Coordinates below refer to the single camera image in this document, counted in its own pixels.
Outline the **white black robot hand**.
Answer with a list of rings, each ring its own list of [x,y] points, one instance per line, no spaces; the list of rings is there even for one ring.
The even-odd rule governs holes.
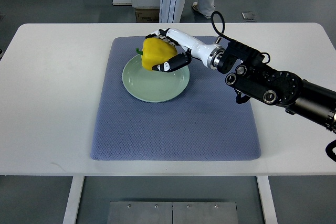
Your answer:
[[[145,37],[158,38],[173,45],[177,50],[177,55],[161,65],[152,67],[152,71],[173,72],[188,64],[193,58],[200,60],[204,66],[215,69],[215,57],[224,53],[224,48],[218,44],[207,45],[197,38],[186,34],[178,29],[159,29]]]

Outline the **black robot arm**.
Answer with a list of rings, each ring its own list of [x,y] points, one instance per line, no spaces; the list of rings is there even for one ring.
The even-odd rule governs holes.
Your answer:
[[[275,70],[264,62],[264,58],[270,58],[269,53],[229,38],[223,30],[216,33],[218,40],[228,40],[228,46],[214,53],[211,66],[226,75],[225,82],[234,88],[238,104],[254,98],[335,132],[334,91],[301,79],[292,72]]]

